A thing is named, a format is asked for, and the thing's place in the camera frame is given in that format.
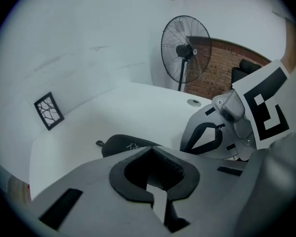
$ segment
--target gray plastic part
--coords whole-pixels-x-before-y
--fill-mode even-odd
[[[185,130],[181,139],[181,145],[180,145],[181,151],[187,146],[194,130],[197,128],[198,125],[202,123],[213,123],[216,126],[224,124],[223,118],[219,115],[219,113],[214,111],[208,115],[206,114],[206,112],[212,108],[213,108],[213,105],[207,105],[203,107],[201,110],[199,110],[198,112],[196,112],[195,114],[193,114],[191,118],[188,120],[188,123],[185,127]],[[230,150],[226,149],[228,146],[232,145],[234,142],[232,140],[231,135],[229,134],[229,131],[226,129],[226,127],[222,127],[221,131],[222,131],[221,145],[214,150],[203,153],[202,154],[203,156],[210,157],[210,158],[225,159],[225,158],[236,156],[238,154],[236,148],[233,148]]]
[[[228,98],[223,100],[221,99],[222,105],[220,107],[220,114],[222,115],[223,112],[226,112],[232,116],[235,121],[240,120],[245,113],[245,107],[243,106],[237,92],[235,90],[231,90],[225,95],[228,95]]]
[[[245,170],[225,196],[206,211],[203,217],[173,234],[175,237],[233,237],[238,217],[246,205],[267,150],[252,154]]]
[[[121,160],[143,148],[85,163],[49,186],[30,204],[40,217],[68,188],[83,191],[58,232],[72,237],[165,236],[170,231],[160,222],[149,203],[130,202],[111,186],[109,173]]]
[[[190,197],[173,202],[179,217],[192,223],[224,198],[238,176],[217,171],[220,166],[243,170],[246,162],[210,159],[162,150],[194,165],[200,181]],[[160,222],[149,203],[131,202],[119,195],[109,182],[109,172],[118,162],[133,156],[139,148],[85,163],[39,194],[29,210],[39,218],[67,189],[83,191],[58,232],[73,236],[167,236],[170,231]]]
[[[79,166],[39,194],[29,211],[39,218],[72,188],[83,193],[58,229],[59,236],[242,237],[259,234],[296,198],[296,134],[253,152],[248,163],[159,148],[194,165],[200,174],[190,196],[172,202],[176,216],[188,222],[174,233],[159,221],[149,203],[128,201],[110,185],[112,167],[145,148]],[[221,172],[219,166],[242,173]],[[45,236],[48,233],[39,224],[35,228]]]
[[[220,113],[221,108],[222,108],[222,105],[219,105],[217,103],[217,101],[219,99],[221,99],[223,102],[225,102],[230,97],[230,95],[234,94],[234,93],[235,93],[235,91],[231,90],[226,94],[219,95],[219,96],[216,96],[213,98],[213,100],[212,100],[213,106],[214,106],[217,113]],[[221,117],[226,128],[228,129],[231,139],[237,148],[240,159],[241,160],[248,160],[250,158],[252,152],[257,150],[256,140],[255,140],[251,125],[250,126],[248,125],[247,120],[244,117],[242,117],[241,120],[239,120],[237,122],[239,124],[244,125],[243,127],[240,127],[237,125],[235,126],[234,122],[229,122],[229,121],[225,120],[220,114],[218,114],[218,115]],[[249,134],[249,136],[245,139],[240,139],[237,135],[238,133],[241,137],[244,136],[244,134]]]

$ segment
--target black strip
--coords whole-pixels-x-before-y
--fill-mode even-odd
[[[227,149],[227,150],[230,150],[230,149],[233,149],[233,148],[235,148],[235,147],[236,147],[235,144],[231,144],[231,145],[229,145],[228,147],[226,147],[226,149]]]
[[[44,224],[57,230],[83,192],[68,189],[41,217]]]
[[[220,166],[217,170],[221,171],[221,172],[224,172],[224,173],[227,173],[227,174],[230,174],[230,175],[234,175],[234,176],[240,176],[242,174],[241,169],[225,167],[225,166]]]
[[[210,113],[213,113],[215,111],[215,108],[212,107],[208,111],[205,112],[206,116],[208,116]]]

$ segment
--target white wall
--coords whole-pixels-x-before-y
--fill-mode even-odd
[[[182,14],[198,19],[212,38],[230,41],[265,56],[281,59],[286,30],[272,13],[273,0],[182,0]]]
[[[29,182],[32,142],[46,129],[33,103],[49,91],[65,115],[123,83],[158,80],[162,30],[178,6],[20,0],[0,30],[0,164]]]

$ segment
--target black chair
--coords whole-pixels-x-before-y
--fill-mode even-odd
[[[234,67],[231,70],[231,85],[230,89],[232,89],[232,84],[243,77],[246,77],[247,75],[257,71],[260,69],[261,66],[258,64],[255,64],[253,62],[247,61],[245,59],[242,59],[239,63],[239,67]]]

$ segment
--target fan motor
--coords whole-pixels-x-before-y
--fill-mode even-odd
[[[178,45],[176,48],[177,55],[185,60],[193,57],[193,48],[190,45]]]

